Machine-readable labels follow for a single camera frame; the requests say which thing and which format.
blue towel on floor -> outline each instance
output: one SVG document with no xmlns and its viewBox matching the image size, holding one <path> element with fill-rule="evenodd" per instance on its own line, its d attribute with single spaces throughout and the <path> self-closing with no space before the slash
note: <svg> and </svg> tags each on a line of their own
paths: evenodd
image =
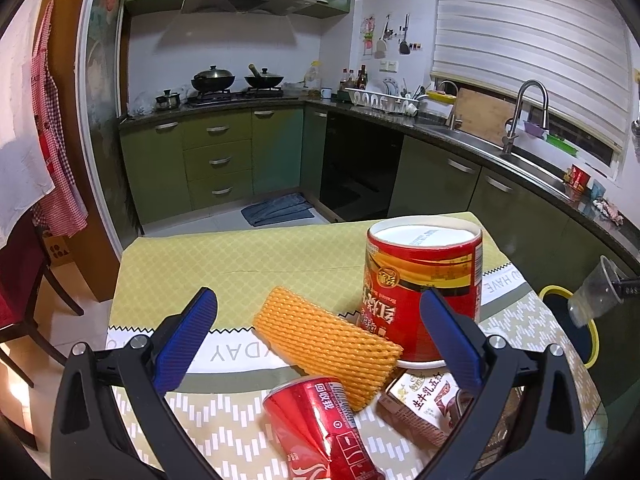
<svg viewBox="0 0 640 480">
<path fill-rule="evenodd" d="M 289 220 L 313 218 L 310 208 L 311 204 L 300 193 L 292 193 L 247 206 L 241 212 L 250 225 L 260 227 Z"/>
</svg>

red chair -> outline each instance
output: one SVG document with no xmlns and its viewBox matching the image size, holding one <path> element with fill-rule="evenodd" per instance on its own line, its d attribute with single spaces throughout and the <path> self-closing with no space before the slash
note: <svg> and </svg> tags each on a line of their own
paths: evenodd
<svg viewBox="0 0 640 480">
<path fill-rule="evenodd" d="M 38 324 L 33 319 L 42 277 L 78 316 L 82 316 L 84 310 L 62 288 L 51 272 L 50 264 L 28 212 L 18 220 L 7 245 L 0 250 L 0 343 L 28 335 L 47 354 L 65 365 L 66 357 L 38 332 Z M 1 348 L 0 360 L 33 388 L 33 381 Z"/>
</svg>

white cloth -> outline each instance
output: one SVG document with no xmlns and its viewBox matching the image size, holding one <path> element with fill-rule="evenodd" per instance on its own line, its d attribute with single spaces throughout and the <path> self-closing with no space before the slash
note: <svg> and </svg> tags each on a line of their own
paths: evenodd
<svg viewBox="0 0 640 480">
<path fill-rule="evenodd" d="M 25 0 L 0 38 L 0 249 L 18 219 L 54 188 L 31 102 L 31 49 L 42 0 Z"/>
</svg>

blue gripper pad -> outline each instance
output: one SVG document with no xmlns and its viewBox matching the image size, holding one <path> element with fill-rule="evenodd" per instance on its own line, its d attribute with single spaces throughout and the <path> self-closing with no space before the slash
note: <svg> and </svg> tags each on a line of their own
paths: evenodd
<svg viewBox="0 0 640 480">
<path fill-rule="evenodd" d="M 472 330 L 481 333 L 480 329 L 471 318 L 454 314 L 435 288 L 428 288 L 422 293 L 420 318 L 458 386 L 472 396 L 477 396 L 482 390 L 484 365 L 458 321 L 466 323 L 468 320 L 473 324 Z"/>
<path fill-rule="evenodd" d="M 202 288 L 156 357 L 154 386 L 161 397 L 180 386 L 217 314 L 218 298 L 213 290 Z"/>
</svg>

metal screw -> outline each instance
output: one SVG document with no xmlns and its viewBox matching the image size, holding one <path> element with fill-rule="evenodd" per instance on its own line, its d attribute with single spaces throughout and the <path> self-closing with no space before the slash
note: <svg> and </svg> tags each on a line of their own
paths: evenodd
<svg viewBox="0 0 640 480">
<path fill-rule="evenodd" d="M 492 335 L 489 338 L 489 344 L 498 350 L 507 346 L 507 342 L 505 341 L 505 339 L 503 337 L 500 337 L 499 335 Z"/>
<path fill-rule="evenodd" d="M 71 349 L 71 353 L 73 355 L 82 355 L 86 352 L 86 344 L 85 343 L 76 343 L 74 347 Z"/>
<path fill-rule="evenodd" d="M 131 345 L 131 348 L 135 348 L 137 350 L 139 348 L 144 348 L 148 339 L 149 338 L 146 335 L 139 334 L 134 336 L 131 341 L 129 341 L 129 344 Z"/>
<path fill-rule="evenodd" d="M 552 343 L 551 345 L 549 345 L 549 351 L 556 357 L 560 357 L 564 354 L 562 347 L 560 345 L 557 345 L 556 343 Z"/>
</svg>

